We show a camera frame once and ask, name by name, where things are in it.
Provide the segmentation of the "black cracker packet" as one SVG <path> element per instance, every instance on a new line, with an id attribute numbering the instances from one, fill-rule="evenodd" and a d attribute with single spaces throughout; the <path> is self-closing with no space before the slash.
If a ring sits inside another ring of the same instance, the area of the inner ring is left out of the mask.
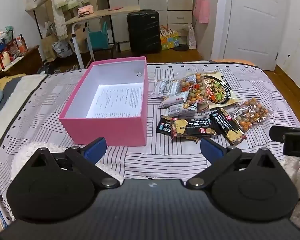
<path id="1" fill-rule="evenodd" d="M 220 135 L 221 131 L 217 124 L 210 118 L 200 119 L 173 119 L 170 124 L 171 137 L 189 138 L 189 137 L 208 137 Z"/>
<path id="2" fill-rule="evenodd" d="M 209 115 L 210 119 L 217 125 L 221 134 L 232 146 L 240 144 L 247 137 L 223 108 L 220 108 Z"/>
<path id="3" fill-rule="evenodd" d="M 157 125 L 156 133 L 171 136 L 171 120 L 173 118 L 169 116 L 161 116 L 161 119 Z"/>

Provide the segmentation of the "small coated peanut bag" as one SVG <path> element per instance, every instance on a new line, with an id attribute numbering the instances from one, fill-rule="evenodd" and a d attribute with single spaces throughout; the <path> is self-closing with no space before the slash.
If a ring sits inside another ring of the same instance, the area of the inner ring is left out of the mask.
<path id="1" fill-rule="evenodd" d="M 248 131 L 256 124 L 260 124 L 271 116 L 271 111 L 267 109 L 256 98 L 243 102 L 234 113 L 234 121 L 243 132 Z"/>

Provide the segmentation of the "white snack bar packet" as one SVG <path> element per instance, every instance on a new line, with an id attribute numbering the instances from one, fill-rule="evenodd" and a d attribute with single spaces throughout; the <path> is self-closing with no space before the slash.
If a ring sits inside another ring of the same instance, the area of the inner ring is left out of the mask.
<path id="1" fill-rule="evenodd" d="M 166 111 L 166 116 L 176 117 L 184 114 L 196 113 L 197 103 L 181 103 L 178 105 L 170 106 Z"/>

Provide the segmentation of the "beige noodle meal packet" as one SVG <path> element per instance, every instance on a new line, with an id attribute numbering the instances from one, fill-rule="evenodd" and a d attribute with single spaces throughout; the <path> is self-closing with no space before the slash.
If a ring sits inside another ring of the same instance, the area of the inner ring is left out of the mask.
<path id="1" fill-rule="evenodd" d="M 221 72 L 202 74 L 203 82 L 206 85 L 209 109 L 226 107 L 240 102 Z"/>

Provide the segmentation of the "white wafer bar packet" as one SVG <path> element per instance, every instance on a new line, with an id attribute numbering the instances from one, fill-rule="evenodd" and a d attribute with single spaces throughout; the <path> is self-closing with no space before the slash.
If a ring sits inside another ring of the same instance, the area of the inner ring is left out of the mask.
<path id="1" fill-rule="evenodd" d="M 185 103 L 187 101 L 187 97 L 189 96 L 189 91 L 181 92 L 174 95 L 165 96 L 158 106 L 159 109 L 168 108 L 173 105 Z"/>

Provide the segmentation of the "large coated peanut bag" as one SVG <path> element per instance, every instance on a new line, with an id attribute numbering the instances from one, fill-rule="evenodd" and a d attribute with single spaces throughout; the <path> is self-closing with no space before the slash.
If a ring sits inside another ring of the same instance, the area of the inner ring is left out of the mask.
<path id="1" fill-rule="evenodd" d="M 196 105 L 197 112 L 204 112 L 209 109 L 202 73 L 188 74 L 183 77 L 181 79 L 181 91 L 188 92 L 186 103 Z"/>

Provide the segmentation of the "grey snack bar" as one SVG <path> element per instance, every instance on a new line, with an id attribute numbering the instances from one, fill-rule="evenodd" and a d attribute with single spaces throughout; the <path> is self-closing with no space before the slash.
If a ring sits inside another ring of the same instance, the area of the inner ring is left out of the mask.
<path id="1" fill-rule="evenodd" d="M 162 98 L 164 95 L 164 90 L 168 85 L 168 83 L 169 81 L 167 79 L 157 80 L 157 83 L 155 84 L 153 90 L 149 94 L 149 98 L 151 99 Z"/>
<path id="2" fill-rule="evenodd" d="M 167 96 L 176 95 L 181 92 L 181 81 L 180 80 L 172 80 L 170 82 L 170 88 L 168 90 Z"/>

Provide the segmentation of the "white bedroom door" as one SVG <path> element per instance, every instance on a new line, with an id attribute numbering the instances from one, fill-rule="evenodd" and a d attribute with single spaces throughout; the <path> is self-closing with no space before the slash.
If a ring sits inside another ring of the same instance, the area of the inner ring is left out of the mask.
<path id="1" fill-rule="evenodd" d="M 231 0 L 224 58 L 274 70 L 289 0 Z"/>

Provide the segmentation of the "pink cardboard storage box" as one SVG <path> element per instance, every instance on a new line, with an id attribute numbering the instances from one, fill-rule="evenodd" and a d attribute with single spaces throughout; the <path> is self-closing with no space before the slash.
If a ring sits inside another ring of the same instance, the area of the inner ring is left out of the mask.
<path id="1" fill-rule="evenodd" d="M 109 146 L 147 142 L 146 57 L 93 62 L 68 98 L 59 120 L 76 144 L 103 137 Z"/>

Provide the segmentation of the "striped patterned bed sheet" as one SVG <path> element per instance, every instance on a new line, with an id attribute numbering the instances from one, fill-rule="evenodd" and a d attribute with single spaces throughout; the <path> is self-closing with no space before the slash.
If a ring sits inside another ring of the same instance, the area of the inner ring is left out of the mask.
<path id="1" fill-rule="evenodd" d="M 159 80 L 175 82 L 189 73 L 216 73 L 217 82 L 209 81 L 216 90 L 228 86 L 238 102 L 226 106 L 230 116 L 241 107 L 253 106 L 237 119 L 244 126 L 246 138 L 239 148 L 256 152 L 261 146 L 282 159 L 283 145 L 269 137 L 272 126 L 300 127 L 300 122 L 281 93 L 265 72 L 255 66 L 237 62 L 194 62 L 185 64 L 150 64 L 149 87 Z M 74 146 L 74 141 L 59 121 L 59 116 L 83 70 L 52 75 L 29 75 L 8 82 L 0 102 L 0 214 L 9 223 L 13 219 L 6 192 L 18 171 L 37 147 L 61 151 Z M 124 178 L 172 178 L 187 180 L 207 168 L 210 162 L 201 154 L 198 138 L 173 138 L 168 109 L 160 100 L 149 99 L 146 145 L 140 147 L 108 145 L 98 162 Z"/>

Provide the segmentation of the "dark wooden nightstand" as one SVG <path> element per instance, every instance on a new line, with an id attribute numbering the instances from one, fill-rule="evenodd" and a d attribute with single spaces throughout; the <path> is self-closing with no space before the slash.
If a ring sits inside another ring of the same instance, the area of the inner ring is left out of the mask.
<path id="1" fill-rule="evenodd" d="M 43 61 L 39 52 L 39 45 L 30 48 L 22 59 L 13 64 L 5 72 L 0 71 L 0 78 L 5 76 L 14 76 L 18 74 L 32 75 L 37 74 L 43 66 Z"/>

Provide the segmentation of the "white paper bag floor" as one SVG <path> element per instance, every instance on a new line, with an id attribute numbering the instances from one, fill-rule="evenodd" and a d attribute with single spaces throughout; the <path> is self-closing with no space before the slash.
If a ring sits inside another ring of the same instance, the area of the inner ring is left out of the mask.
<path id="1" fill-rule="evenodd" d="M 196 38 L 195 38 L 194 28 L 192 25 L 188 25 L 187 45 L 190 50 L 197 49 L 197 42 L 196 42 Z"/>

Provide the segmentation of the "teal tote bag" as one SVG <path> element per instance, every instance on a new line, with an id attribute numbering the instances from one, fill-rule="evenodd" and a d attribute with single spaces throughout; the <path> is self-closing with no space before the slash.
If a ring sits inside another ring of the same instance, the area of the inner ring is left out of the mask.
<path id="1" fill-rule="evenodd" d="M 108 24 L 104 22 L 100 31 L 91 31 L 88 29 L 90 42 L 93 50 L 108 49 Z"/>

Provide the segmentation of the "colourful gift bag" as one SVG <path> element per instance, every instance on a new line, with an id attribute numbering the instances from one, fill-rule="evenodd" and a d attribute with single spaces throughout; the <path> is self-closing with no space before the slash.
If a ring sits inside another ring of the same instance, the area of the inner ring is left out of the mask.
<path id="1" fill-rule="evenodd" d="M 164 25 L 160 27 L 161 49 L 168 50 L 179 46 L 179 33 Z"/>

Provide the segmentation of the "wooden top rolling desk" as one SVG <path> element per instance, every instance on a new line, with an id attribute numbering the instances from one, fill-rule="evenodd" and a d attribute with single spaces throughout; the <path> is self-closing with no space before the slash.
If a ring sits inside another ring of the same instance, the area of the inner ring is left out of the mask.
<path id="1" fill-rule="evenodd" d="M 71 38 L 72 38 L 72 42 L 74 45 L 74 52 L 77 57 L 79 68 L 84 69 L 87 66 L 89 66 L 91 61 L 95 61 L 94 51 L 93 51 L 93 48 L 91 45 L 90 36 L 88 34 L 88 28 L 89 28 L 90 22 L 94 22 L 94 20 L 98 19 L 98 22 L 101 23 L 102 22 L 101 18 L 104 18 L 104 17 L 106 18 L 104 20 L 105 22 L 106 22 L 106 20 L 110 21 L 111 38 L 112 38 L 112 40 L 110 41 L 110 45 L 112 45 L 111 49 L 114 50 L 117 48 L 118 52 L 120 53 L 121 52 L 120 42 L 115 40 L 112 16 L 128 14 L 130 12 L 138 12 L 138 11 L 140 11 L 139 5 L 132 5 L 132 6 L 126 6 L 126 7 L 121 7 L 121 8 L 95 10 L 90 15 L 82 16 L 82 17 L 76 16 L 76 17 L 73 17 L 70 20 L 66 21 L 63 25 L 71 27 Z M 77 42 L 76 27 L 81 26 L 81 25 L 83 25 L 83 29 L 87 33 L 86 34 L 87 45 L 88 45 L 89 54 L 90 54 L 90 60 L 87 64 L 83 63 L 81 52 L 80 52 L 79 45 Z"/>

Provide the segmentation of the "black hard suitcase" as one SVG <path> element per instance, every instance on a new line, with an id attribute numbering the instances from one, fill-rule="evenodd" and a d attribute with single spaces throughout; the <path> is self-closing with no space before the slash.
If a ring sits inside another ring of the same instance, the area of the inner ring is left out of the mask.
<path id="1" fill-rule="evenodd" d="M 135 55 L 159 53 L 160 16 L 156 10 L 140 10 L 127 15 L 130 49 Z"/>

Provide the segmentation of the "pink hanging bag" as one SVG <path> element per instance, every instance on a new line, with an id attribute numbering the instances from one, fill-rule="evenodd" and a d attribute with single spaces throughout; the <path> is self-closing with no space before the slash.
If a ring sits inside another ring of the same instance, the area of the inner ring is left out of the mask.
<path id="1" fill-rule="evenodd" d="M 208 24 L 210 20 L 210 1 L 196 0 L 193 15 L 199 23 Z"/>

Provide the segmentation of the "pink pouch on desk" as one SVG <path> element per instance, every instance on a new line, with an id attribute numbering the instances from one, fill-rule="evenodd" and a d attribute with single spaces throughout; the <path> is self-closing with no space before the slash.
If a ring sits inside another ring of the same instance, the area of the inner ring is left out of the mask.
<path id="1" fill-rule="evenodd" d="M 94 13 L 94 7 L 90 4 L 78 8 L 78 17 L 88 16 L 93 13 Z"/>

